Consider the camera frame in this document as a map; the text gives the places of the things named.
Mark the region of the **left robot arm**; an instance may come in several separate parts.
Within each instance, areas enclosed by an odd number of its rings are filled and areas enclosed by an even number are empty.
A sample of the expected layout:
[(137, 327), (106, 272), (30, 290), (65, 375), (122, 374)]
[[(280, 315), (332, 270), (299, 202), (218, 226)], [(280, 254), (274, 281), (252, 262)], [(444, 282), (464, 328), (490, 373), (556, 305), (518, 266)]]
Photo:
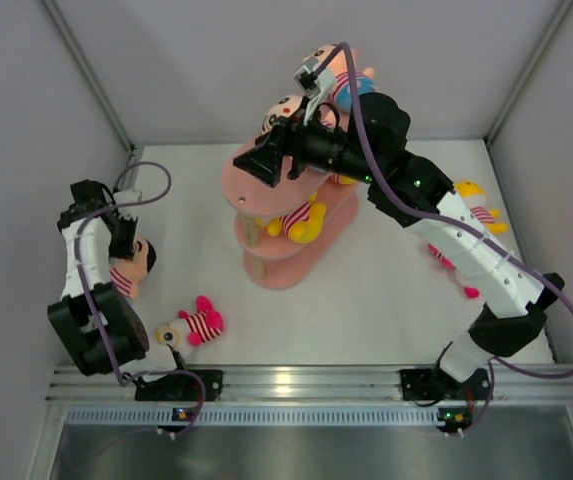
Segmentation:
[(146, 359), (150, 340), (132, 301), (157, 263), (151, 241), (138, 232), (137, 208), (148, 202), (138, 190), (110, 189), (83, 180), (57, 221), (66, 246), (65, 283), (47, 318), (79, 371), (113, 374)]

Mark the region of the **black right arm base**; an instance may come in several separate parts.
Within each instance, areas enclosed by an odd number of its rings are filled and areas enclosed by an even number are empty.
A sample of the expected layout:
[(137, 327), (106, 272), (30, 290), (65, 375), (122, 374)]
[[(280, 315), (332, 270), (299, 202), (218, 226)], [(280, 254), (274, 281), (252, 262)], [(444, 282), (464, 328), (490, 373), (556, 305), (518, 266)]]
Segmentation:
[(402, 369), (399, 374), (402, 398), (418, 403), (484, 400), (491, 386), (490, 377), (482, 368), (463, 382), (436, 367)]

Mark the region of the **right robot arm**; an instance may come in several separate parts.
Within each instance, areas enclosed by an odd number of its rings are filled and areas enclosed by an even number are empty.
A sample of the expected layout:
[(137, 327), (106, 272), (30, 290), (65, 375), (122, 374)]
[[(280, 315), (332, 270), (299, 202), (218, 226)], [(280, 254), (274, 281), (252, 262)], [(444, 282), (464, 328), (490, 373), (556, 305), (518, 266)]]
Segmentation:
[(457, 396), (480, 367), (508, 358), (535, 340), (546, 310), (564, 286), (555, 274), (527, 273), (475, 217), (453, 182), (429, 159), (406, 148), (409, 115), (383, 93), (358, 97), (346, 129), (305, 120), (298, 110), (236, 156), (236, 168), (274, 188), (286, 174), (297, 179), (307, 167), (367, 184), (368, 200), (402, 228), (437, 248), (480, 291), (477, 319), (440, 354), (429, 388), (438, 398)]

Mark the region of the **boy plush black hair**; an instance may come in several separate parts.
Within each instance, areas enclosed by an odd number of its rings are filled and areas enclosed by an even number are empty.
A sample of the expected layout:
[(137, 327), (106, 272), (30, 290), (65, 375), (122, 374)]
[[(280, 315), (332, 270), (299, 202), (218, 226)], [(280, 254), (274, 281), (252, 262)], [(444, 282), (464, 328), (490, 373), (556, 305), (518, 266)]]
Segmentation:
[(141, 282), (150, 274), (157, 261), (153, 245), (145, 238), (135, 241), (135, 254), (132, 260), (112, 259), (111, 281), (116, 290), (128, 299), (139, 296)]

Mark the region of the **aluminium frame rail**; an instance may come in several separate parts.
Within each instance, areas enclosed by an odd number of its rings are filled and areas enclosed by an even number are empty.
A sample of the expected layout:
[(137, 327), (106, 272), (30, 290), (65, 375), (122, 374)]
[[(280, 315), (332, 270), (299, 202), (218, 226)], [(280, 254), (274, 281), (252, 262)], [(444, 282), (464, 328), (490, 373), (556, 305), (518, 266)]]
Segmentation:
[[(573, 377), (543, 380), (494, 365), (493, 399), (508, 405), (573, 404)], [(399, 404), (402, 365), (222, 366), (221, 404)], [(121, 387), (108, 376), (85, 377), (71, 367), (53, 373), (45, 400), (49, 404), (126, 404), (135, 401), (133, 386)]]

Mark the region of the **yellow cat plush striped shirt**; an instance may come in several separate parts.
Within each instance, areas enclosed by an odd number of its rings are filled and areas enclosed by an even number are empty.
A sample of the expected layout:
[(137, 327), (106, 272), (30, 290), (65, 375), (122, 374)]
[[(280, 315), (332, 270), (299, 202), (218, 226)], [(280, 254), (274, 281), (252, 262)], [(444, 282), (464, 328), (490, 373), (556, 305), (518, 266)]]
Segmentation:
[(487, 206), (487, 194), (480, 185), (464, 180), (456, 182), (455, 189), (472, 214), (480, 223), (485, 225), (490, 233), (500, 235), (509, 230), (509, 225), (500, 220), (500, 210)]

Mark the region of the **pink white panda plush right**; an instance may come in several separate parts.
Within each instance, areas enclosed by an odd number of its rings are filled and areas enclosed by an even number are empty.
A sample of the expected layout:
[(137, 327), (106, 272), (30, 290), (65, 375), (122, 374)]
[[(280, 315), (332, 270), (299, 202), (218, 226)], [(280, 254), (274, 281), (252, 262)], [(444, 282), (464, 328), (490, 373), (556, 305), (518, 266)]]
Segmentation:
[(454, 264), (447, 259), (435, 246), (428, 245), (429, 253), (438, 261), (443, 269), (445, 269), (459, 285), (463, 294), (469, 299), (477, 299), (480, 297), (480, 291), (469, 282), (469, 280), (454, 266)]

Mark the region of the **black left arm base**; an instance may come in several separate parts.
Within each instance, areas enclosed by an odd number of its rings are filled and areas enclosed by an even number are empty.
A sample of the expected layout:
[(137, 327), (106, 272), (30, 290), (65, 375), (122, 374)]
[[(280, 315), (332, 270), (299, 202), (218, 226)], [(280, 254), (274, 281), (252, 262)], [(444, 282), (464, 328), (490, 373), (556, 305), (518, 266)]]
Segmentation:
[(219, 369), (193, 370), (204, 384), (202, 390), (199, 382), (191, 376), (165, 375), (151, 381), (135, 381), (135, 400), (140, 402), (213, 402), (223, 389), (224, 372)]

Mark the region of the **yellow plush toy big eyes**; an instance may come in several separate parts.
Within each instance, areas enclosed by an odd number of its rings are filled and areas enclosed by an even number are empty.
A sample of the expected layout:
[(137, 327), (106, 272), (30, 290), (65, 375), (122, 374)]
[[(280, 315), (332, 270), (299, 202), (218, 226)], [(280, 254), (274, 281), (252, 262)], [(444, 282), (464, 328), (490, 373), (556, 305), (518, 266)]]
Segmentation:
[(320, 235), (326, 216), (326, 205), (313, 193), (292, 212), (271, 220), (255, 219), (255, 224), (271, 237), (284, 234), (295, 244), (308, 244)]

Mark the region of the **boy plush on shelf top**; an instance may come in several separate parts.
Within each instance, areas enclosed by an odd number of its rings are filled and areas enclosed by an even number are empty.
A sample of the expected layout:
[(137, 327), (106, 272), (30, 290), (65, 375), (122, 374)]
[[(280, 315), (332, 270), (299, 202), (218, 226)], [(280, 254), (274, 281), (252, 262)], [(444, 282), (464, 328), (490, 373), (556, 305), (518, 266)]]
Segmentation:
[[(335, 44), (327, 44), (318, 47), (303, 58), (306, 62), (315, 59), (322, 63), (334, 50)], [(345, 52), (340, 50), (339, 53), (330, 61), (328, 69), (335, 77), (334, 86), (331, 89), (328, 100), (342, 113), (349, 114), (352, 108), (352, 96), (349, 80), (349, 72)], [(355, 78), (357, 84), (357, 93), (359, 95), (376, 91), (375, 69), (367, 67), (365, 70), (355, 69)]]

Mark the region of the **pink white panda plush glasses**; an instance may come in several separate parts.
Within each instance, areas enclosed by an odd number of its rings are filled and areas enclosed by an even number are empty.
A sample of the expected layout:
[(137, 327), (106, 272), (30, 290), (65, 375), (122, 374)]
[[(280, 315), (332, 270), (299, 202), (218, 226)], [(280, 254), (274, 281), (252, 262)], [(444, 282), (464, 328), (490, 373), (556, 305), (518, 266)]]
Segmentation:
[(180, 310), (177, 317), (155, 330), (158, 344), (183, 352), (194, 350), (225, 332), (225, 321), (212, 301), (203, 295), (195, 299), (195, 311)]

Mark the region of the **boy plush blue pants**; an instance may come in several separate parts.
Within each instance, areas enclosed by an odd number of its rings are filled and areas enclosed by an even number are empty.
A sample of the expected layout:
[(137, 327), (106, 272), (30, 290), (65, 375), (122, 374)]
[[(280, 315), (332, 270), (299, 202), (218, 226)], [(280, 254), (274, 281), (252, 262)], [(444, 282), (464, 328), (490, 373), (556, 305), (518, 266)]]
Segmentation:
[[(298, 112), (303, 110), (303, 101), (304, 98), (299, 95), (288, 95), (273, 105), (262, 121), (260, 133), (255, 138), (254, 145), (260, 145), (263, 140), (270, 136), (269, 132), (274, 128), (279, 118), (290, 119), (293, 124), (296, 124), (300, 120)], [(342, 115), (332, 102), (322, 102), (315, 109), (314, 123), (322, 125), (328, 131), (324, 138), (334, 145), (340, 145), (341, 149), (348, 145), (342, 125), (342, 121), (345, 119), (346, 116)], [(296, 136), (291, 132), (285, 143), (286, 152), (293, 151), (296, 146), (301, 146), (304, 139), (311, 140), (312, 133), (306, 131), (305, 134)]]

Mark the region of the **yellow plush toy striped shirt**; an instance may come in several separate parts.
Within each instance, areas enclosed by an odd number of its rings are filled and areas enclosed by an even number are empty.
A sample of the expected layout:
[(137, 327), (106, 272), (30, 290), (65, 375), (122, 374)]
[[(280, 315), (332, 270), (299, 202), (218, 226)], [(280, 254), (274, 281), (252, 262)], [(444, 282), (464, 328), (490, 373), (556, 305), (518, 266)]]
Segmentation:
[(351, 177), (348, 176), (344, 176), (344, 175), (340, 175), (337, 173), (332, 173), (329, 176), (329, 179), (334, 182), (335, 184), (341, 185), (341, 186), (350, 186), (350, 185), (354, 185), (358, 183), (358, 180), (355, 180)]

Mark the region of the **pink wooden three-tier shelf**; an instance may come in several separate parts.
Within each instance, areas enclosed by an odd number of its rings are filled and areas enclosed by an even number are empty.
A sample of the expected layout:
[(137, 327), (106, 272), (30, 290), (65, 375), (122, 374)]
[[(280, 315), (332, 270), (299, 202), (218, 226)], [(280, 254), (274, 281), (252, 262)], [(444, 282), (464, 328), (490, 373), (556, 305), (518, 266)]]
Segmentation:
[[(341, 186), (329, 179), (332, 173), (311, 167), (290, 180), (290, 167), (286, 157), (275, 188), (235, 168), (232, 159), (222, 171), (223, 194), (236, 211), (234, 228), (244, 250), (244, 267), (250, 279), (264, 288), (286, 289), (302, 281), (357, 215), (359, 183)], [(313, 242), (295, 244), (284, 234), (271, 237), (255, 224), (256, 218), (271, 220), (292, 212), (313, 193), (327, 209), (322, 231)]]

